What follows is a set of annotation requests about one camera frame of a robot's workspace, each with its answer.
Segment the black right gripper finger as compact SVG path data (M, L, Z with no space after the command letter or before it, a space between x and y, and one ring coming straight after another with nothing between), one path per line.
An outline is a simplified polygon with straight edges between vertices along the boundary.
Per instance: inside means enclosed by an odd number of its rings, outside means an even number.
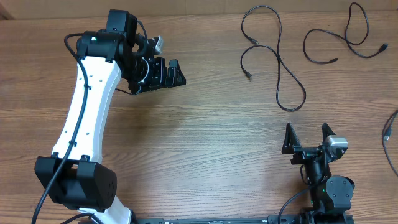
M323 142L325 142L328 136L335 135L335 133L332 131L332 129L329 127L327 123L323 123L322 135L323 135Z
M302 145L294 131L292 123L287 123L285 130L284 143L282 145L281 153L283 154L295 154L301 150Z

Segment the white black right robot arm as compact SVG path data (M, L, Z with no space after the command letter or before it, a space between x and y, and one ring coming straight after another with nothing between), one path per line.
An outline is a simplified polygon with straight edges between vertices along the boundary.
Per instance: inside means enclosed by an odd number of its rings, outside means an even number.
M289 223L353 223L346 211L351 209L354 182L345 176L333 175L329 163L341 159L348 150L348 141L336 135L327 123L322 124L322 143L318 147L303 147L292 123L287 123L281 153L291 154L291 164L300 166L300 175L307 189L295 194L280 209L277 222ZM309 193L311 207L298 215L283 216L289 203Z

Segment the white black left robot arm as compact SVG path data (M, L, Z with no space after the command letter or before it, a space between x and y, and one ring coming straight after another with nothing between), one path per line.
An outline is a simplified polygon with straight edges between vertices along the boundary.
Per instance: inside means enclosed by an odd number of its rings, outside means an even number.
M140 27L134 15L112 9L104 29L76 35L70 53L77 80L67 119L51 155L35 163L43 198L93 223L137 222L117 198L115 172L102 163L104 127L118 83L125 79L130 95L186 83L178 61L161 56L163 39L139 34Z

